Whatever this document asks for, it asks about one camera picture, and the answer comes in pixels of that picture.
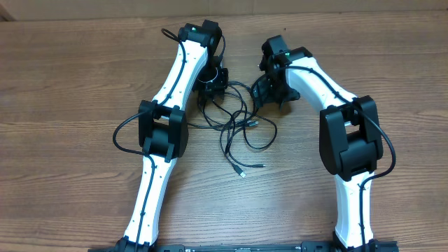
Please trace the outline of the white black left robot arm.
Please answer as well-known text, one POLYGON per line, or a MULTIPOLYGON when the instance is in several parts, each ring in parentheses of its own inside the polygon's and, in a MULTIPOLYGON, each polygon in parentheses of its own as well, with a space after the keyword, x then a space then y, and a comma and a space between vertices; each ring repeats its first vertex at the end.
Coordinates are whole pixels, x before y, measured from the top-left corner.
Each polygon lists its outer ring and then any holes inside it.
POLYGON ((137 114, 143 173, 136 203, 123 237, 113 251, 154 251, 159 219, 169 177, 188 143, 186 105, 191 92, 202 97, 221 95, 228 86, 228 70, 217 55, 224 37, 217 22, 186 24, 173 34, 163 34, 178 43, 176 59, 160 91, 150 101, 141 101, 137 114))

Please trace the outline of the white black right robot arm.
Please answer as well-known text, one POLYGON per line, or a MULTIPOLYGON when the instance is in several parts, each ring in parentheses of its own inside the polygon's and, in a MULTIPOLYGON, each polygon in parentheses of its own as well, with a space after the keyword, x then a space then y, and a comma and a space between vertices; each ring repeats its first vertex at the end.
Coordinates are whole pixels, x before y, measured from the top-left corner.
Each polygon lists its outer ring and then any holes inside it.
POLYGON ((370 225, 370 186, 383 155, 375 102, 347 92, 308 49, 291 50, 280 35, 263 43, 259 68, 264 75, 251 88, 257 107, 304 98, 319 114, 319 154, 336 186, 333 250, 379 251, 370 225))

